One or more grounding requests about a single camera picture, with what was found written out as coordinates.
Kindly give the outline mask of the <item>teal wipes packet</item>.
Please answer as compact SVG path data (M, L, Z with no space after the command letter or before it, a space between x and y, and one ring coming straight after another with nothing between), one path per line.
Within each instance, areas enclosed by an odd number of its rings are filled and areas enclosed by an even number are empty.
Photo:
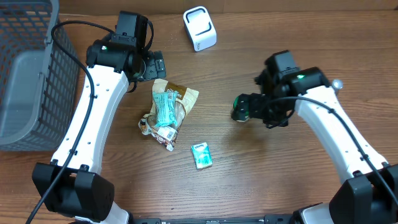
M155 127L169 126L171 124L177 125L175 115L175 102L177 94L174 91L166 91L162 93L152 93L156 110L156 124Z

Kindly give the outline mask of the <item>green white tissue pack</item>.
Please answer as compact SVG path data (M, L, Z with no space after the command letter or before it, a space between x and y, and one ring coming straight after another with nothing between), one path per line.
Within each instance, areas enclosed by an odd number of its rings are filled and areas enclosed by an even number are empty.
M191 147L191 150L193 153L196 168L198 170L205 169L213 165L210 148L206 142L193 145Z

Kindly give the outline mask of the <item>yellow drink bottle silver cap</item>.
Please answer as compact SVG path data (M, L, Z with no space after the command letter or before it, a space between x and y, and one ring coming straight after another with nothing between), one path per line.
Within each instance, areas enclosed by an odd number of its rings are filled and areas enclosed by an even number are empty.
M335 80L332 81L331 85L332 85L333 89L336 92L338 92L338 91L340 91L343 88L343 81L339 80L339 79L335 79Z

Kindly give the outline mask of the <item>green lid glass jar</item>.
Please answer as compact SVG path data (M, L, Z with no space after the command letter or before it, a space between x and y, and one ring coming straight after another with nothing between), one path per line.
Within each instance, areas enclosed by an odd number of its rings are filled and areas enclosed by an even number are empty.
M231 118L237 122L246 122L249 119L248 108L248 95L241 94L237 96L233 103L233 109L231 110Z

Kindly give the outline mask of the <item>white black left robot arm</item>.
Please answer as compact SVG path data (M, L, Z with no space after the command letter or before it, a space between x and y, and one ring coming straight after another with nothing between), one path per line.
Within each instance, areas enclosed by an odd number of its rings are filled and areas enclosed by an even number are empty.
M80 64L86 78L68 131L49 164L35 165L40 205L75 223L132 223L101 176L106 138L116 109L138 82L166 76L162 53L150 47L154 28L143 15L122 11L115 29L93 42Z

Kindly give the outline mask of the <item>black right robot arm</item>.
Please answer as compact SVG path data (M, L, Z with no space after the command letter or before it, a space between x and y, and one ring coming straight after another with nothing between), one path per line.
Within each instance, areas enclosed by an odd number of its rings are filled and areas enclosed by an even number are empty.
M302 70L288 50L272 54L255 79L259 93L239 95L231 117L285 127L293 114L315 133L332 160L341 187L328 203L290 215L267 215L266 223L396 223L397 166L388 163L361 135L338 101L340 80L317 67Z

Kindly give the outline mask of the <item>brown Panera snack bag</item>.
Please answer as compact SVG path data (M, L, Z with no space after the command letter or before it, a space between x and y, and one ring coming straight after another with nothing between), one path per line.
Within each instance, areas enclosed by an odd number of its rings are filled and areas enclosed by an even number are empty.
M177 119L177 125L171 124L170 127L174 129L179 129L182 125L183 120L189 114L189 112L193 109L195 105L199 91L192 90L191 88L187 88L182 85L177 85L172 82L169 82L164 79L156 79L152 86L152 93L162 93L166 91L174 91L177 94L177 99L175 102L175 115ZM152 97L152 108L148 114L145 114L144 117L155 116L156 118L156 110L155 103Z

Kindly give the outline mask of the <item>small brown snack packet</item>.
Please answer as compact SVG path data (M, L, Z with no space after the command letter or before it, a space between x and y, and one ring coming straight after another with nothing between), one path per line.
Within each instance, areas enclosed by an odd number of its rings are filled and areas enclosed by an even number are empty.
M140 121L138 122L138 126L141 129L141 133L143 135L151 135L168 151L173 151L178 131L170 126L162 126L156 128L155 122L156 122L155 116L148 116L147 118L141 118Z

